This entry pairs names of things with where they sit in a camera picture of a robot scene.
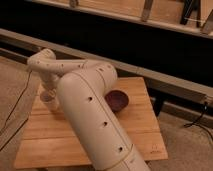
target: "dark background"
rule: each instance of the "dark background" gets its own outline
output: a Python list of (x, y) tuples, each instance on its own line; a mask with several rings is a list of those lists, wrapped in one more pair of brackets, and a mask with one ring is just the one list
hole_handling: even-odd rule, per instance
[(0, 27), (213, 86), (213, 40), (46, 5), (0, 1)]

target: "robot arm segment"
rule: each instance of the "robot arm segment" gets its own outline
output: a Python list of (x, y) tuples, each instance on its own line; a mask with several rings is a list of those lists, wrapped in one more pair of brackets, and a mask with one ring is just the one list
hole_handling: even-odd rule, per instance
[(110, 63), (56, 60), (45, 49), (30, 57), (28, 65), (39, 72), (46, 90), (56, 88), (64, 114), (96, 170), (149, 171), (104, 99), (117, 80)]

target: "wooden tabletop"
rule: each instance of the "wooden tabletop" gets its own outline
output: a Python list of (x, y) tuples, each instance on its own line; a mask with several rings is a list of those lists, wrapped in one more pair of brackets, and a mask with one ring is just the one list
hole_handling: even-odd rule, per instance
[[(129, 105), (116, 116), (145, 160), (167, 159), (167, 151), (143, 78), (119, 78), (114, 89), (124, 91)], [(40, 87), (24, 130), (15, 168), (45, 168), (91, 164), (70, 124), (59, 109), (51, 113), (40, 101)]]

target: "wire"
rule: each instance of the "wire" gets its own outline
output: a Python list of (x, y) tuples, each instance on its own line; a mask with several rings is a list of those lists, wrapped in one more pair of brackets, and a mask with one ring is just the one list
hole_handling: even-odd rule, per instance
[(189, 128), (191, 127), (192, 125), (195, 125), (195, 123), (199, 122), (201, 120), (201, 118), (203, 117), (203, 115), (206, 113), (207, 111), (207, 108), (208, 108), (208, 103), (207, 102), (204, 102), (204, 108), (203, 108), (203, 112), (201, 113), (201, 115), (195, 119), (193, 122), (191, 123), (187, 123), (185, 125), (183, 125), (185, 128)]
[(209, 137), (211, 138), (211, 141), (213, 142), (213, 135), (212, 135), (212, 133), (207, 128), (205, 128), (204, 126), (202, 126), (201, 124), (198, 124), (198, 122), (203, 118), (204, 114), (206, 113), (207, 108), (208, 108), (208, 103), (204, 102), (204, 108), (203, 108), (203, 112), (201, 113), (201, 115), (199, 117), (197, 117), (197, 119), (195, 119), (193, 122), (187, 123), (187, 124), (183, 125), (183, 127), (184, 128), (189, 128), (189, 127), (191, 127), (193, 125), (197, 126), (197, 127), (200, 127), (201, 129), (203, 129), (209, 135)]
[(14, 112), (14, 110), (16, 109), (16, 106), (18, 105), (20, 99), (22, 98), (23, 94), (25, 93), (25, 91), (26, 91), (27, 88), (28, 88), (31, 73), (32, 73), (32, 70), (31, 70), (31, 71), (29, 72), (29, 74), (28, 74), (27, 83), (26, 83), (24, 89), (21, 91), (21, 94), (19, 95), (19, 97), (18, 97), (18, 99), (17, 99), (15, 105), (13, 106), (12, 110), (10, 111), (9, 115), (7, 116), (7, 119), (6, 119), (5, 122), (4, 122), (4, 126), (3, 126), (2, 129), (0, 130), (0, 136), (4, 133), (4, 131), (5, 131), (6, 127), (7, 127), (7, 123), (8, 123), (8, 121), (10, 120), (11, 115), (13, 114), (13, 112)]
[(9, 142), (15, 137), (15, 135), (19, 132), (19, 130), (25, 125), (25, 123), (28, 121), (28, 118), (24, 120), (24, 122), (19, 126), (19, 128), (13, 133), (13, 135), (4, 143), (1, 148), (0, 152), (9, 144)]

